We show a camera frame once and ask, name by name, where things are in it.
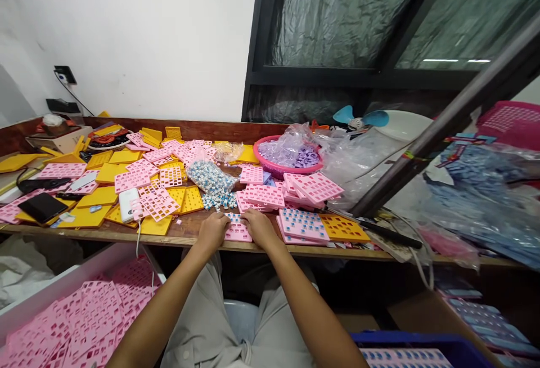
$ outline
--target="person's arm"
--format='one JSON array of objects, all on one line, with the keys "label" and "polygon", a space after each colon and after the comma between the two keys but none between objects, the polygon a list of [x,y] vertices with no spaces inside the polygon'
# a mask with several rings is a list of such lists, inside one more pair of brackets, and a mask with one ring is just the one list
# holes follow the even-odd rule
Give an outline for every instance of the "person's arm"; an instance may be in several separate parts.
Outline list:
[{"label": "person's arm", "polygon": [[191,287],[223,242],[230,221],[223,213],[213,213],[201,224],[197,242],[137,316],[106,368],[152,368],[156,364]]},{"label": "person's arm", "polygon": [[270,220],[249,209],[242,215],[257,245],[270,257],[294,320],[319,368],[369,367],[336,315],[277,237]]}]

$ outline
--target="pink plastic basket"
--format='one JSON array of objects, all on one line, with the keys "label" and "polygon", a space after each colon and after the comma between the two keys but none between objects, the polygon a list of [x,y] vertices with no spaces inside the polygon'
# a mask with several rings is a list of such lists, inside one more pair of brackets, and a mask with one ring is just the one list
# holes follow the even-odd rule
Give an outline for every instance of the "pink plastic basket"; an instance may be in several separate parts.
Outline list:
[{"label": "pink plastic basket", "polygon": [[498,143],[540,150],[540,105],[497,102],[478,122],[478,135],[493,136]]},{"label": "pink plastic basket", "polygon": [[272,177],[283,179],[283,173],[291,173],[291,174],[300,174],[300,175],[311,175],[314,172],[319,171],[322,168],[322,158],[318,153],[317,148],[317,155],[319,156],[319,163],[317,165],[314,165],[312,167],[307,168],[293,168],[293,167],[284,167],[283,165],[277,165],[274,164],[271,161],[268,161],[266,158],[262,157],[259,153],[259,144],[262,142],[270,141],[270,140],[278,140],[281,137],[279,134],[275,134],[274,136],[268,136],[263,137],[260,140],[257,140],[257,142],[253,145],[253,154],[255,154],[255,157],[257,157],[260,161],[260,164],[263,166],[263,169],[266,172],[269,172],[272,174]]}]

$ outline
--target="black cable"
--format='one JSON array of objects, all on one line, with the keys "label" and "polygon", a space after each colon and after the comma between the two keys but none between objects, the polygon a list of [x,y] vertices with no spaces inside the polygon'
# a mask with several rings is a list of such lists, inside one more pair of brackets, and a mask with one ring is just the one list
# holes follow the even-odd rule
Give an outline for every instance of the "black cable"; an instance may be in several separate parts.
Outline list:
[{"label": "black cable", "polygon": [[15,180],[15,185],[17,186],[17,188],[19,188],[19,191],[23,191],[21,188],[20,188],[20,178],[24,175],[24,173],[30,169],[35,169],[37,171],[42,171],[41,169],[39,168],[36,168],[36,167],[24,167],[22,169],[22,172],[17,176],[17,179]]},{"label": "black cable", "polygon": [[70,93],[70,95],[71,95],[72,97],[75,98],[75,101],[77,101],[78,103],[80,103],[80,104],[83,106],[83,108],[85,108],[92,116],[95,116],[92,112],[90,112],[90,109],[88,109],[86,106],[84,106],[84,104],[83,104],[81,101],[79,101],[79,100],[77,99],[77,97],[69,90],[69,88],[66,87],[66,84],[64,84],[64,83],[62,82],[62,80],[60,79],[60,77],[58,77],[58,73],[57,73],[56,71],[53,71],[53,73],[55,74],[56,79],[58,80],[58,82],[60,82],[60,84],[62,84],[62,85],[64,86],[64,88],[66,89],[66,91],[68,91],[68,92]]}]

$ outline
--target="black smartphone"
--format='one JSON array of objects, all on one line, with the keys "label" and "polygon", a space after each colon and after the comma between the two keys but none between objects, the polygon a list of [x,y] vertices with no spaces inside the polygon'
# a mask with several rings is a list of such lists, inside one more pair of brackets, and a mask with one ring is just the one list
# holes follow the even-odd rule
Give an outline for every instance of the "black smartphone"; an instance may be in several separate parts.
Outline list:
[{"label": "black smartphone", "polygon": [[65,212],[68,206],[51,195],[42,193],[20,203],[19,208],[42,225],[60,213]]}]

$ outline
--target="wooden table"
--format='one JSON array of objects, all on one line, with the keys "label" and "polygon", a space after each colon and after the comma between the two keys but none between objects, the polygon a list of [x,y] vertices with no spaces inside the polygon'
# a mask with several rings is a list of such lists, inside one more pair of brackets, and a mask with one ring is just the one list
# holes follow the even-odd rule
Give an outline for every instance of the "wooden table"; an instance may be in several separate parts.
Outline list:
[{"label": "wooden table", "polygon": [[[234,142],[244,142],[246,144],[253,144],[256,140],[265,136],[281,134],[288,126],[284,124],[263,123],[188,122],[176,120],[147,120],[128,118],[85,118],[86,124],[92,127],[97,127],[110,121],[121,124],[122,126],[133,131],[138,131],[142,127],[149,127],[165,132],[165,126],[177,126],[181,128],[182,137],[185,140],[228,140]],[[4,138],[4,141],[6,142],[3,147],[0,147],[0,155],[14,151],[33,152],[32,148],[29,147],[24,140],[24,136],[25,134],[30,134],[37,123],[38,122],[36,122],[36,120],[29,120],[8,128],[0,129],[0,138]],[[240,169],[229,168],[227,169],[227,172],[238,176]],[[238,189],[243,189],[243,185],[238,184],[238,186],[235,187],[235,190]],[[150,245],[179,247],[191,246],[197,240],[201,222],[206,219],[211,212],[214,211],[201,210],[199,212],[180,216],[179,218],[182,220],[182,224],[179,225],[173,221],[166,236],[141,235],[140,242]],[[277,234],[280,235],[276,222],[276,214],[277,212],[272,212],[268,213],[267,215],[271,219]],[[69,237],[72,239],[111,242],[135,242],[137,240],[137,230],[109,221],[105,221],[97,230],[52,229],[28,225],[0,224],[0,232],[11,234],[19,233],[32,235],[52,235],[56,237]],[[291,254],[294,255],[396,262],[391,255],[383,251],[341,248],[333,249],[326,247],[293,245],[289,245],[287,247]],[[261,248],[254,243],[240,243],[234,241],[224,242],[220,249],[252,253],[263,252]],[[453,263],[451,259],[442,256],[436,256],[434,262],[436,264]],[[518,269],[524,268],[522,265],[513,261],[499,258],[483,257],[481,262],[483,266],[510,267]]]}]

